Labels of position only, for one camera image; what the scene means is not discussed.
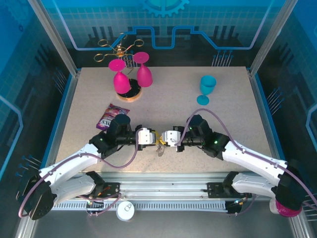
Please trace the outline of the aluminium table side rail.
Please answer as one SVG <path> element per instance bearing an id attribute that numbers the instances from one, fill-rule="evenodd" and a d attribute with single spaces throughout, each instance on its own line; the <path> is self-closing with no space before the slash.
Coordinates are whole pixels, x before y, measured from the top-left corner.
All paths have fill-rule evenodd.
<path id="1" fill-rule="evenodd" d="M 246 69 L 255 96 L 255 100 L 257 102 L 271 154 L 274 158 L 285 160 L 280 140 L 278 138 L 277 131 L 273 122 L 273 118 L 269 110 L 268 102 L 266 100 L 264 90 L 260 82 L 260 78 L 257 73 L 255 75 L 252 75 L 250 68 L 247 67 Z"/>
<path id="2" fill-rule="evenodd" d="M 70 75 L 67 80 L 48 144 L 42 159 L 40 166 L 41 169 L 54 164 L 56 161 L 79 76 L 80 71 L 78 72 L 77 76 Z"/>

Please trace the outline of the purple snack packet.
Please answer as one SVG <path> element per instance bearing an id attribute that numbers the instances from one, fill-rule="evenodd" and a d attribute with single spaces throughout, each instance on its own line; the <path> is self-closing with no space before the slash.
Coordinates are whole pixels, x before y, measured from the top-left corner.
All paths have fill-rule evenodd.
<path id="1" fill-rule="evenodd" d="M 96 124 L 96 128 L 100 130 L 107 130 L 110 126 L 111 121 L 120 114 L 128 114 L 130 112 L 129 109 L 122 108 L 113 104 L 109 104 L 107 109 L 105 110 L 103 116 Z"/>

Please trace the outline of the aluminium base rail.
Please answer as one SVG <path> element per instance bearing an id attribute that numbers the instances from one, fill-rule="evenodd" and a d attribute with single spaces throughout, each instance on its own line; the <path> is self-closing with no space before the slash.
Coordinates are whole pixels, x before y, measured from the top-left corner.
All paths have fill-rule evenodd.
<path id="1" fill-rule="evenodd" d="M 70 178 L 60 183 L 41 181 L 35 176 L 29 184 L 30 197 L 58 204 L 90 193 L 97 184 L 106 182 L 120 183 L 119 199 L 123 200 L 232 200 L 234 198 L 208 198 L 207 183 L 216 182 L 213 179 L 203 181 L 202 178 L 187 178 L 185 174 L 175 175 L 116 175 L 106 174 L 103 177 L 91 171 L 76 178 Z M 106 199 L 89 199 L 102 202 Z"/>

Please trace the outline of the aluminium frame post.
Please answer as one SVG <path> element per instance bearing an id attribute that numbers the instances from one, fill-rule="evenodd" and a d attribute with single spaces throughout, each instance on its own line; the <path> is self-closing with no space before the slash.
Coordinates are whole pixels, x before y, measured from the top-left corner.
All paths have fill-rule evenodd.
<path id="1" fill-rule="evenodd" d="M 271 49 L 276 38 L 280 34 L 282 28 L 284 27 L 288 17 L 292 13 L 297 2 L 298 0 L 285 0 L 253 63 L 251 64 L 251 67 L 249 69 L 250 78 L 255 78 L 256 73 L 262 65 L 265 57 L 269 53 L 269 50 Z"/>
<path id="2" fill-rule="evenodd" d="M 53 24 L 47 10 L 40 0 L 27 0 L 33 11 L 35 12 L 37 18 L 42 24 L 45 32 L 52 41 L 54 47 L 56 48 L 59 56 L 67 67 L 68 71 L 73 77 L 78 76 L 77 67 L 69 54 L 62 38 L 60 37 L 55 25 Z"/>

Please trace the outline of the teal plastic goblet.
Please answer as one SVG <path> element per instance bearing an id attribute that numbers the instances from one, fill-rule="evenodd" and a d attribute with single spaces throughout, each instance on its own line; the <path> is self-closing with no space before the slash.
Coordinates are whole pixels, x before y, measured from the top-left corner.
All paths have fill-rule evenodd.
<path id="1" fill-rule="evenodd" d="M 197 103 L 205 106 L 209 103 L 208 95 L 211 94 L 216 86 L 216 79 L 213 76 L 205 75 L 200 81 L 201 95 L 197 97 Z"/>

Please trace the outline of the white round lid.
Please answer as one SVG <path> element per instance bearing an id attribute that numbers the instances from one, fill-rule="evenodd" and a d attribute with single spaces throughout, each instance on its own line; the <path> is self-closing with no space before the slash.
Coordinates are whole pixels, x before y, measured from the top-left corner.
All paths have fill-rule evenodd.
<path id="1" fill-rule="evenodd" d="M 119 220 L 128 222 L 135 214 L 135 207 L 130 201 L 123 201 L 119 204 L 116 215 Z"/>

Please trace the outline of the pink and white cup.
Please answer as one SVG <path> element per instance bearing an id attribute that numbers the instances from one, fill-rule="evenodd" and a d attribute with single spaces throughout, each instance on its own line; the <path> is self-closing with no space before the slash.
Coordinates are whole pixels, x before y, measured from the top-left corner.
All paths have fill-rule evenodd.
<path id="1" fill-rule="evenodd" d="M 283 217 L 296 217 L 298 216 L 303 208 L 301 207 L 299 210 L 292 210 L 285 206 L 283 206 L 281 203 L 279 203 L 275 198 L 272 198 L 269 202 L 269 209 L 271 213 L 276 215 L 281 215 Z"/>

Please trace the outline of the pink plastic goblet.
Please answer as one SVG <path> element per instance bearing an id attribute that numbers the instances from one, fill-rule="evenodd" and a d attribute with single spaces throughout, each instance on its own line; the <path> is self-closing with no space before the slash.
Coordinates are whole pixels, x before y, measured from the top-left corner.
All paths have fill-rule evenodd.
<path id="1" fill-rule="evenodd" d="M 153 83 L 153 76 L 151 71 L 145 66 L 149 60 L 149 55 L 146 52 L 138 52 L 133 56 L 134 62 L 140 65 L 137 71 L 138 85 L 141 87 L 150 87 Z"/>
<path id="2" fill-rule="evenodd" d="M 126 67 L 125 62 L 122 59 L 114 59 L 109 63 L 108 67 L 111 71 L 116 72 L 113 78 L 113 85 L 116 93 L 127 93 L 130 90 L 131 86 L 129 78 L 122 72 Z"/>

